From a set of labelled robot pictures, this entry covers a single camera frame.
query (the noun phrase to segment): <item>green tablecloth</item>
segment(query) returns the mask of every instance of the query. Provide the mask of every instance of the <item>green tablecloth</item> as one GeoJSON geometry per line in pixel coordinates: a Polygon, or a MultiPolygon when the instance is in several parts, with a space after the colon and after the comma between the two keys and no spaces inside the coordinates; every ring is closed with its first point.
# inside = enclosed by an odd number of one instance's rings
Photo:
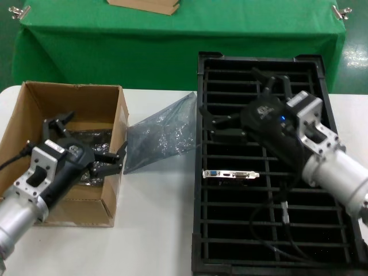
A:
{"type": "Polygon", "coordinates": [[[13,76],[135,89],[197,89],[199,51],[289,58],[321,54],[332,88],[345,28],[336,0],[182,0],[173,16],[105,0],[27,0],[13,76]]]}

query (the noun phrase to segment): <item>silver cylinder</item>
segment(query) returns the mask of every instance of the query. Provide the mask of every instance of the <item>silver cylinder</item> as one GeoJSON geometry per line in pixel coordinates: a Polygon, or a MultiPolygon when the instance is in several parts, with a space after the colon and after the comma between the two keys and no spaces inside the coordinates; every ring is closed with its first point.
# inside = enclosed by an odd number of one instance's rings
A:
{"type": "Polygon", "coordinates": [[[12,194],[0,203],[0,254],[6,259],[16,242],[36,222],[40,211],[25,198],[12,194]]]}
{"type": "Polygon", "coordinates": [[[318,156],[311,156],[303,180],[315,182],[343,204],[350,216],[360,218],[368,193],[368,170],[345,152],[337,149],[320,162],[318,156]]]}

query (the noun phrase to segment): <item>cardboard piece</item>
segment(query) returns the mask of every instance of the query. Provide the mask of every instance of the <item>cardboard piece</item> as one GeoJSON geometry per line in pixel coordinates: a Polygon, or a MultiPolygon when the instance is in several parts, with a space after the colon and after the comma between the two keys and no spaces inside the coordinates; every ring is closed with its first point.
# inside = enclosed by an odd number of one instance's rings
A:
{"type": "MultiPolygon", "coordinates": [[[[41,140],[42,122],[75,111],[67,129],[111,128],[110,152],[116,153],[126,138],[129,116],[121,86],[23,83],[16,106],[0,144],[0,164],[17,155],[27,140],[41,140]]],[[[0,171],[0,194],[29,167],[29,158],[0,171]]],[[[105,177],[102,187],[75,185],[51,211],[43,225],[114,225],[120,176],[105,177]]]]}
{"type": "Polygon", "coordinates": [[[179,9],[178,1],[179,0],[108,0],[110,5],[146,10],[153,13],[162,13],[168,16],[179,9]]]}

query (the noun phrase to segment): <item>robotic arm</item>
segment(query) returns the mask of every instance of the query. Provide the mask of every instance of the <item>robotic arm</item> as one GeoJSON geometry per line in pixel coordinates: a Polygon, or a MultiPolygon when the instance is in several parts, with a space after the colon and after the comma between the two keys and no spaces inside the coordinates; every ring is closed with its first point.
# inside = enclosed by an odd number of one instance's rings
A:
{"type": "Polygon", "coordinates": [[[339,136],[321,123],[322,100],[306,91],[293,97],[287,76],[266,75],[256,68],[252,73],[262,83],[263,93],[240,113],[216,118],[200,108],[212,140],[252,138],[368,225],[368,170],[346,155],[339,136]],[[275,85],[283,86],[284,102],[272,95],[275,85]]]}
{"type": "Polygon", "coordinates": [[[21,157],[30,155],[30,166],[4,193],[0,204],[0,256],[7,259],[16,242],[37,221],[43,222],[49,211],[89,171],[92,177],[118,174],[122,169],[126,143],[117,154],[101,154],[70,136],[65,126],[74,113],[57,116],[43,123],[43,142],[30,142],[1,169],[21,157]],[[63,136],[56,143],[50,140],[50,129],[63,136]],[[93,168],[95,161],[110,163],[93,168]]]}

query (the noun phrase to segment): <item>black slotted rack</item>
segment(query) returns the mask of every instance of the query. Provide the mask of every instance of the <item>black slotted rack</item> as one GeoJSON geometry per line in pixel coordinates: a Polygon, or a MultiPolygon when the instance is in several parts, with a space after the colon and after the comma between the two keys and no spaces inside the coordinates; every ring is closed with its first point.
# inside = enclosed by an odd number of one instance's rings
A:
{"type": "MultiPolygon", "coordinates": [[[[217,117],[236,113],[260,96],[262,85],[251,75],[256,67],[289,77],[292,93],[302,90],[324,100],[323,124],[336,131],[319,56],[294,59],[255,59],[205,53],[198,61],[198,107],[217,117]]],[[[273,91],[285,99],[281,87],[273,91]]],[[[293,172],[254,141],[213,141],[202,128],[198,113],[192,271],[194,275],[349,275],[349,270],[306,269],[272,252],[255,240],[249,218],[257,206],[279,192],[280,181],[293,172]],[[202,178],[204,170],[256,171],[254,180],[202,178]]],[[[296,244],[323,263],[366,263],[366,247],[356,221],[352,221],[327,192],[300,183],[288,195],[291,231],[296,244]]],[[[280,202],[273,202],[256,217],[259,236],[296,255],[282,228],[280,202]]]]}

